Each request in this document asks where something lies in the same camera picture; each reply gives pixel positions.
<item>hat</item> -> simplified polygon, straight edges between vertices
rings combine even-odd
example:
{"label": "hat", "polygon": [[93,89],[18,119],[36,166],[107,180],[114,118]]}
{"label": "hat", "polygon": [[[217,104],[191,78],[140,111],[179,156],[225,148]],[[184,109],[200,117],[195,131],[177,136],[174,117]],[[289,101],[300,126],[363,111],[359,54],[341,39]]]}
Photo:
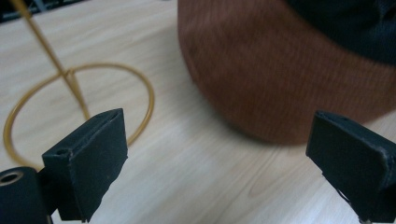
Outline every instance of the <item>hat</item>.
{"label": "hat", "polygon": [[306,142],[317,110],[396,108],[395,0],[178,0],[178,37],[209,103],[266,142]]}

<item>yellow ring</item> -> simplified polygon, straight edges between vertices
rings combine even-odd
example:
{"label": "yellow ring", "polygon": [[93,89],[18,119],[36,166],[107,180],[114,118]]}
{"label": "yellow ring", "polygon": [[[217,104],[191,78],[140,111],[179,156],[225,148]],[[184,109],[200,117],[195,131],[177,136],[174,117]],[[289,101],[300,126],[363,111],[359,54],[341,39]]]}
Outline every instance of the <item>yellow ring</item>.
{"label": "yellow ring", "polygon": [[[121,70],[126,70],[130,72],[131,74],[134,74],[140,78],[141,81],[145,84],[147,90],[148,90],[148,110],[146,112],[146,116],[143,118],[142,122],[140,125],[137,127],[136,131],[128,137],[127,143],[128,146],[130,146],[136,138],[145,130],[147,127],[149,120],[151,119],[151,115],[154,109],[154,89],[151,86],[151,83],[149,80],[139,71],[132,67],[128,67],[122,64],[118,63],[89,63],[89,64],[84,64],[78,67],[74,67],[69,69],[69,71],[82,71],[82,70],[87,70],[87,69],[92,69],[92,68],[103,68],[103,67],[110,67],[110,68],[116,68],[116,69],[121,69]],[[6,152],[9,155],[9,157],[14,160],[15,162],[24,165],[24,166],[30,166],[34,167],[37,170],[40,170],[40,166],[37,164],[34,164],[33,162],[30,162],[26,160],[23,156],[21,156],[17,150],[14,147],[13,141],[12,141],[12,127],[15,122],[15,118],[18,116],[19,112],[23,108],[23,106],[26,104],[27,101],[29,101],[30,98],[32,98],[33,95],[35,95],[39,90],[43,89],[56,79],[62,77],[61,74],[55,75],[53,77],[47,78],[43,80],[42,82],[38,83],[35,85],[32,89],[30,89],[28,92],[26,92],[22,98],[17,102],[17,104],[14,106],[14,108],[11,110],[9,113],[7,120],[6,120],[6,125],[4,127],[4,132],[3,132],[3,138],[4,138],[4,145],[6,147]]]}

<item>brown fabric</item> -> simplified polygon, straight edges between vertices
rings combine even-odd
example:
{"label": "brown fabric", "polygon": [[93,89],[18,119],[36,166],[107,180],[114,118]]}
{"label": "brown fabric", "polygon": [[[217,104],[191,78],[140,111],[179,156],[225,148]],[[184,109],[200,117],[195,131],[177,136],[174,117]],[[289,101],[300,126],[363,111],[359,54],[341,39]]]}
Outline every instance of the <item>brown fabric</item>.
{"label": "brown fabric", "polygon": [[364,122],[396,108],[395,66],[342,49],[283,0],[178,0],[178,32],[204,96],[265,141],[306,142],[318,109]]}

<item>wooden table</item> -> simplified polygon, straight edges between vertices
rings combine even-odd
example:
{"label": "wooden table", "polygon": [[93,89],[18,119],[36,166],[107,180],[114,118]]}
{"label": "wooden table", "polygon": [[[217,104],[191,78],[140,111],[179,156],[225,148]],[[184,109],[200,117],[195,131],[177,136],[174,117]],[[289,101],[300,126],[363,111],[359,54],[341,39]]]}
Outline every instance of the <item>wooden table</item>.
{"label": "wooden table", "polygon": [[[129,64],[148,76],[156,92],[153,118],[130,147],[92,223],[359,223],[305,156],[305,146],[253,140],[208,105],[180,54],[176,0],[91,0],[35,19],[65,67]],[[3,127],[23,93],[55,69],[22,21],[2,24],[0,43]],[[135,77],[96,70],[78,80],[92,114],[123,107],[127,133],[143,118],[148,97]],[[43,152],[83,121],[57,81],[18,116],[16,147],[40,162]],[[395,141],[395,124],[396,112],[367,126]],[[15,166],[1,146],[0,170]],[[53,219],[61,223],[57,213]]]}

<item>hat crown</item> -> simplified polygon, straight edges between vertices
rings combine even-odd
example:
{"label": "hat crown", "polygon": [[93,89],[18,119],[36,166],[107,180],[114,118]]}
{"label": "hat crown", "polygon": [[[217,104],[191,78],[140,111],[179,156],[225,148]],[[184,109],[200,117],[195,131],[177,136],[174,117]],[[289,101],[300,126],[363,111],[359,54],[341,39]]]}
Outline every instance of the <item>hat crown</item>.
{"label": "hat crown", "polygon": [[311,25],[360,56],[396,65],[396,0],[287,0]]}

